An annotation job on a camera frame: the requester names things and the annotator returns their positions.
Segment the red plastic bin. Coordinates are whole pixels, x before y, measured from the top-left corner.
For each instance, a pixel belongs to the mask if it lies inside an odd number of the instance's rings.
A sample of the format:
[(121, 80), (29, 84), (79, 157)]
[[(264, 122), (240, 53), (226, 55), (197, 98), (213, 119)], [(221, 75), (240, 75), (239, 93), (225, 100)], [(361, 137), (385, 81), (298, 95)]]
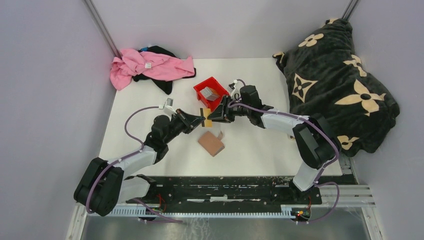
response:
[(223, 96), (229, 95), (229, 92), (212, 76), (195, 85), (193, 89), (197, 99), (212, 112), (219, 106)]

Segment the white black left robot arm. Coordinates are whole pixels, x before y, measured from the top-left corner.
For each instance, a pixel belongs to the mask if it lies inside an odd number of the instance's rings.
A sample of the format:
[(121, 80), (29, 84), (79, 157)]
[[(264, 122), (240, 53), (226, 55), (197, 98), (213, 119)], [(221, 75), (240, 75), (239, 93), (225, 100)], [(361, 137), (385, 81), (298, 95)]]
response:
[(205, 119), (179, 108), (170, 116), (158, 115), (140, 147), (110, 160), (100, 157), (91, 160), (73, 193), (74, 200), (84, 205), (87, 213), (102, 217), (117, 204), (134, 198), (147, 204), (154, 202), (158, 191), (151, 186), (153, 181), (133, 174), (161, 161), (170, 141), (181, 133), (190, 134)]

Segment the yellow credit card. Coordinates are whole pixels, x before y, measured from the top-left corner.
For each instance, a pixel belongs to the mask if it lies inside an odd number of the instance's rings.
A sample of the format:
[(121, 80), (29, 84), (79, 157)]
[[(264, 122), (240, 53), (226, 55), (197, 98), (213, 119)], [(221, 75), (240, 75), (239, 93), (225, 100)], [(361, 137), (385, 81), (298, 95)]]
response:
[(201, 126), (203, 128), (212, 128), (213, 122), (208, 119), (208, 116), (211, 113), (210, 108), (200, 108), (200, 115), (205, 118), (205, 120), (202, 122)]

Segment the tan leather card holder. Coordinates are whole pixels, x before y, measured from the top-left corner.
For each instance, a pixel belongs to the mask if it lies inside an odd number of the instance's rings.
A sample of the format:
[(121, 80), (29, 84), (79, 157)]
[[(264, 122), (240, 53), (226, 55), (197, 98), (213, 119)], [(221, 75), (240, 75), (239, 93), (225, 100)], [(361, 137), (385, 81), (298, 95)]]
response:
[(199, 139), (198, 143), (212, 156), (215, 157), (220, 153), (225, 145), (222, 142), (224, 134), (222, 131), (218, 135), (212, 134), (210, 131), (205, 132)]

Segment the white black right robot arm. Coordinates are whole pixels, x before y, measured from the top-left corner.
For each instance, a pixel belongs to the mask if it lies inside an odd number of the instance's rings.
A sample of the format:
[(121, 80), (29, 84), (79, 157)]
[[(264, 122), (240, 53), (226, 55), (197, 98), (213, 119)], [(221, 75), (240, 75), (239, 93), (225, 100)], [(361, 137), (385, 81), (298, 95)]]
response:
[(254, 85), (242, 86), (236, 96), (225, 95), (207, 117), (219, 123), (232, 123), (247, 117), (262, 129), (277, 130), (294, 137), (302, 164), (291, 181), (289, 199), (302, 204), (309, 189), (317, 186), (324, 169), (339, 159), (341, 144), (328, 121), (321, 114), (296, 115), (263, 104)]

